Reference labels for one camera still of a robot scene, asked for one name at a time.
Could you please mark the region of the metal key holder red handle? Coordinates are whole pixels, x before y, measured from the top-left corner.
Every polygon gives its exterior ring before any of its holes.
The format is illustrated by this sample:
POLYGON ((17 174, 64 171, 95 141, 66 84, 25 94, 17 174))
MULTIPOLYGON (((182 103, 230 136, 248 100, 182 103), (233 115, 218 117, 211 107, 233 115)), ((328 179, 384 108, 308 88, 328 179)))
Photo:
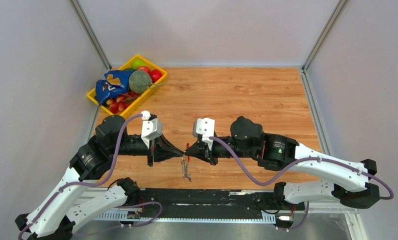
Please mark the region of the metal key holder red handle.
POLYGON ((192 182, 191 175, 189 173, 189 163, 190 163, 190 157, 184 154, 181 159, 181 169, 182 169, 183 178, 187 179, 189 182, 192 182))

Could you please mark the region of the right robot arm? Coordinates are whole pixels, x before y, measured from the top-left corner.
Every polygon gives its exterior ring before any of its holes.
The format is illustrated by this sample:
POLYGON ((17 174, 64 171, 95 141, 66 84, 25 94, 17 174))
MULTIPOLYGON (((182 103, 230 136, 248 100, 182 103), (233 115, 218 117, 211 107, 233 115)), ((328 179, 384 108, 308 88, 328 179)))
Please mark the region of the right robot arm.
POLYGON ((368 209, 381 199, 379 187, 370 182, 377 172, 374 160, 351 162, 321 153, 295 139, 266 133, 262 125, 243 116, 231 124, 229 136, 216 135, 213 119, 199 118, 193 135, 197 141, 185 154, 211 165, 220 158, 234 158, 237 162, 250 158, 259 167, 275 171, 278 177, 287 171, 317 177, 316 181, 303 183, 277 182, 275 178, 266 181, 266 185, 274 186, 272 201, 279 209, 331 200, 350 208, 368 209))

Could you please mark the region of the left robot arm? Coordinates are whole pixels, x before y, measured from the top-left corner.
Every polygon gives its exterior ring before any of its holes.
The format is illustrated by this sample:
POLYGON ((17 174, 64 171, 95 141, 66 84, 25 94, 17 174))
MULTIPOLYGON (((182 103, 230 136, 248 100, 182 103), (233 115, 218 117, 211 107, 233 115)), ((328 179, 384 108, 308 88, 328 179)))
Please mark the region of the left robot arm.
POLYGON ((143 111, 138 117, 143 121, 139 135, 128 134, 129 120, 120 115, 108 116, 96 127, 95 134, 79 148, 42 204, 15 219, 19 239, 29 233, 31 240, 69 240, 85 224, 110 209, 146 205, 137 183, 128 177, 118 179, 105 193, 76 205, 86 190, 111 177, 119 155, 145 156, 149 166, 183 156, 183 151, 164 137, 163 125, 156 115, 143 111))

